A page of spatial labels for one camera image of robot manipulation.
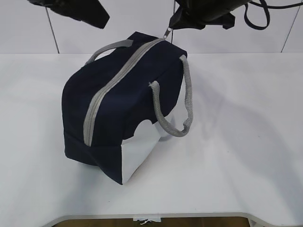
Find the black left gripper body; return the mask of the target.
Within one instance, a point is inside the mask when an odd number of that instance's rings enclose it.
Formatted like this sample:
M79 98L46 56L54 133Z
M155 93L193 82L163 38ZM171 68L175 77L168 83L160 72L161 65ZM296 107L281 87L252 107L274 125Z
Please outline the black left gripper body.
M100 29L105 28L110 19L99 0L29 0L29 2Z

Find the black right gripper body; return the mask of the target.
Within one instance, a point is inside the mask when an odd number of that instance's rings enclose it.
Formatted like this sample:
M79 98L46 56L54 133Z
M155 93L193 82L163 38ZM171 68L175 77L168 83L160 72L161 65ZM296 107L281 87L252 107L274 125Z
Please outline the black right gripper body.
M179 7L169 21L174 30L192 28L197 30L209 26L234 27L236 9L234 0L178 0Z

